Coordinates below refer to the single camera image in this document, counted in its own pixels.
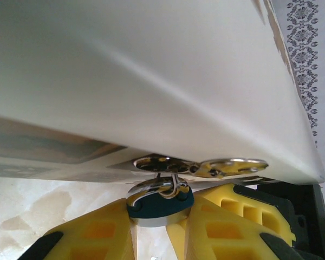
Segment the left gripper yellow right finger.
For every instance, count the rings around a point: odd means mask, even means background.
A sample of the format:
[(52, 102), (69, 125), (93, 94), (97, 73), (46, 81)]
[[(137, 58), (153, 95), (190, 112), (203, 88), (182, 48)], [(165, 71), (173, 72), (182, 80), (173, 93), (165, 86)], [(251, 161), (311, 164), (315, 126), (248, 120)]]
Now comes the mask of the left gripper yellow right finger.
[(166, 228), (178, 259), (296, 259), (272, 230), (216, 205), (195, 205)]

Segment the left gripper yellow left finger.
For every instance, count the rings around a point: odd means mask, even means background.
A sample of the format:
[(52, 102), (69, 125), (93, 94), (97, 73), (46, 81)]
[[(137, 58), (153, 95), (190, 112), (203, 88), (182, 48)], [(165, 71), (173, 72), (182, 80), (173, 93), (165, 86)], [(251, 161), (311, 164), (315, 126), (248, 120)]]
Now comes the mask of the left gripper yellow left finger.
[(45, 259), (136, 259), (135, 228), (124, 198), (47, 231), (39, 249)]

